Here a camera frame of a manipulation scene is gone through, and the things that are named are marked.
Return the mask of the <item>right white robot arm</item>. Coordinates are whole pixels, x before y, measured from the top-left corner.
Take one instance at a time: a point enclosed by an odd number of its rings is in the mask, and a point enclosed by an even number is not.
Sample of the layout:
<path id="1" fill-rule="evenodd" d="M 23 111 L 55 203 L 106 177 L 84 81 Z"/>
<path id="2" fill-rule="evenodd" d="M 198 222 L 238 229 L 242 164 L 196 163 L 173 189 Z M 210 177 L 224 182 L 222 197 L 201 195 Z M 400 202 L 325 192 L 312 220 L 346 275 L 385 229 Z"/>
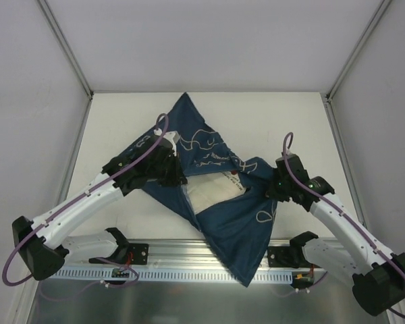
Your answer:
<path id="1" fill-rule="evenodd" d="M 391 311 L 405 299 L 405 253 L 396 254 L 353 220 L 333 187 L 321 176 L 310 178 L 298 155 L 275 162 L 267 196 L 294 202 L 318 219 L 343 246 L 340 252 L 307 231 L 290 240 L 276 258 L 287 267 L 319 266 L 352 290 L 372 316 Z"/>

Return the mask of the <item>cream white pillow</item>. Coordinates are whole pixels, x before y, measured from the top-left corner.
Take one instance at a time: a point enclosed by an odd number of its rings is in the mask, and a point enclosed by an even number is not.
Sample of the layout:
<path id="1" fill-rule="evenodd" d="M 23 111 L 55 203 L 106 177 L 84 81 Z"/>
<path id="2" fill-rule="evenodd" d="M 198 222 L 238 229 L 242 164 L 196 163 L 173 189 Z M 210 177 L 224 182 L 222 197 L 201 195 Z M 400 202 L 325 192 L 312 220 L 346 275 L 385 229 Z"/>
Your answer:
<path id="1" fill-rule="evenodd" d="M 197 215 L 218 203 L 243 195 L 246 187 L 237 172 L 222 171 L 188 177 L 186 192 Z"/>

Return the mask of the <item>blue whale pillowcase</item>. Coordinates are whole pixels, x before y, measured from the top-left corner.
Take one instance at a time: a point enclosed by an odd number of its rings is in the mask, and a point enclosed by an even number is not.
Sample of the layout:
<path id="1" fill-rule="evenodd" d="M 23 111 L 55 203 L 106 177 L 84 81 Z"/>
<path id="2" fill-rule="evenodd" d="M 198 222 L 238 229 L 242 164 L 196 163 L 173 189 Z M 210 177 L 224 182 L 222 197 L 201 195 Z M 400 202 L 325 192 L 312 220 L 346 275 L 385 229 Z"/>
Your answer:
<path id="1" fill-rule="evenodd" d="M 247 287 L 257 271 L 253 263 L 266 251 L 274 224 L 277 201 L 265 196 L 273 169 L 260 157 L 241 160 L 205 122 L 187 93 L 167 115 L 169 120 L 159 125 L 180 135 L 177 152 L 187 180 L 190 176 L 235 171 L 246 192 L 196 215 L 187 197 L 187 184 L 162 187 L 148 182 L 142 190 L 201 232 L 216 257 Z"/>

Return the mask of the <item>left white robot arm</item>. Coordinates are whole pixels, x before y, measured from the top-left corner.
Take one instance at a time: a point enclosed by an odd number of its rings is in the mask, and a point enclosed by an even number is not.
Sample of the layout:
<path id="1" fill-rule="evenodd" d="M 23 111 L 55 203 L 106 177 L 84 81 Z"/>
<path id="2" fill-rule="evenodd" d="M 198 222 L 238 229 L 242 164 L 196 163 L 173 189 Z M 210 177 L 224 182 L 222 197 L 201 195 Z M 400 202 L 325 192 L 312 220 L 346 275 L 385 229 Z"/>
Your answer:
<path id="1" fill-rule="evenodd" d="M 154 130 L 112 158 L 75 197 L 33 220 L 18 217 L 12 223 L 14 244 L 31 276 L 41 281 L 77 261 L 125 263 L 129 243 L 116 227 L 85 236 L 71 233 L 96 212 L 148 182 L 164 187 L 186 184 L 176 147 L 179 139 L 176 131 Z"/>

